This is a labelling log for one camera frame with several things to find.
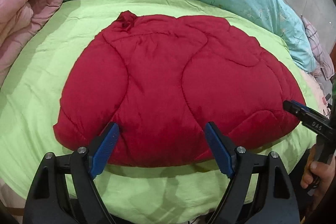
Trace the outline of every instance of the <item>green bed sheet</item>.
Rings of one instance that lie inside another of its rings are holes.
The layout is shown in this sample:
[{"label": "green bed sheet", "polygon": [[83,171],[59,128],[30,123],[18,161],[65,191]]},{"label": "green bed sheet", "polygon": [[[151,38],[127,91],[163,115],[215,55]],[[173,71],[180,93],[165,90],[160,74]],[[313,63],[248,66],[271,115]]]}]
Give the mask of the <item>green bed sheet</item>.
[{"label": "green bed sheet", "polygon": [[[118,15],[130,10],[138,16],[164,14],[213,15],[226,18],[275,55],[296,78],[306,104],[316,101],[289,55],[284,41],[225,10],[194,0],[73,0],[58,12],[25,46],[0,91],[0,177],[26,198],[45,153],[70,151],[55,139],[59,99],[68,74],[83,49]],[[290,172],[315,142],[301,124],[276,143],[257,152],[277,151]],[[72,180],[67,178],[70,194]],[[252,178],[246,201],[253,198]],[[178,167],[136,168],[108,165],[95,179],[108,210],[134,223],[181,223],[216,208],[228,184],[214,160]]]}]

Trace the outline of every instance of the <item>pink comforter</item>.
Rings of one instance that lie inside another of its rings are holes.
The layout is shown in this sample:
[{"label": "pink comforter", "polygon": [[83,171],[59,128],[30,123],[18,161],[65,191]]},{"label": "pink comforter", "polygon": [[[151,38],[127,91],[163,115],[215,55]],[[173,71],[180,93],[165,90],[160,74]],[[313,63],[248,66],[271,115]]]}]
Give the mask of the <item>pink comforter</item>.
[{"label": "pink comforter", "polygon": [[63,0],[0,0],[0,87],[27,42]]}]

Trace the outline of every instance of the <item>person's arm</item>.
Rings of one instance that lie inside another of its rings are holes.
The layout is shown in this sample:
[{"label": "person's arm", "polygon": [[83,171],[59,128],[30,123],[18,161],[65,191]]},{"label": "person's arm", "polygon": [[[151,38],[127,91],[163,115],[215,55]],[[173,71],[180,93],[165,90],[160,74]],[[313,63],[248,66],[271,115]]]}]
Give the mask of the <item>person's arm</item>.
[{"label": "person's arm", "polygon": [[320,184],[315,190],[314,201],[310,210],[316,209],[325,193],[327,192],[334,176],[335,176],[335,157],[333,157],[330,165],[322,162],[314,161],[315,145],[311,148],[310,154],[307,160],[307,164],[304,168],[303,176],[301,179],[301,187],[306,189],[309,184],[313,182],[312,173],[320,177]]}]

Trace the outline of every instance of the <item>red quilt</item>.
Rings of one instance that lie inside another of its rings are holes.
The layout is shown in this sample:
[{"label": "red quilt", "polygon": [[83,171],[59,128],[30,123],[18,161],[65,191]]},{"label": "red quilt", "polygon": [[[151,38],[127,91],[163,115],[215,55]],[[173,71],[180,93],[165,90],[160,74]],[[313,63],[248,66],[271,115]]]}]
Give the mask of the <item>red quilt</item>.
[{"label": "red quilt", "polygon": [[75,150],[114,121],[121,135],[109,163],[186,165],[212,158],[209,121],[247,149],[290,133],[299,121],[284,100],[305,103],[293,75],[224,18],[127,11],[76,61],[54,131]]}]

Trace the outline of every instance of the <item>silver screw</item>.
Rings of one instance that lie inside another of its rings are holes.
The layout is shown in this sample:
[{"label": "silver screw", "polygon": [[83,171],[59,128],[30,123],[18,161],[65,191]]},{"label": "silver screw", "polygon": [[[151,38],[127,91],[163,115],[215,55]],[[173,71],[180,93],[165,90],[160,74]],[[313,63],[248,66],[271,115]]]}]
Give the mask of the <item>silver screw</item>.
[{"label": "silver screw", "polygon": [[46,159],[51,159],[53,157],[53,152],[48,152],[44,155]]},{"label": "silver screw", "polygon": [[85,152],[86,152],[86,147],[83,147],[83,146],[82,146],[82,147],[78,148],[78,149],[77,149],[77,152],[80,153],[80,154],[85,153]]},{"label": "silver screw", "polygon": [[279,158],[279,154],[278,153],[276,153],[275,151],[272,151],[271,152],[271,156],[273,157],[273,158]]},{"label": "silver screw", "polygon": [[238,151],[238,153],[244,154],[246,152],[246,148],[242,147],[242,146],[238,146],[237,151]]}]

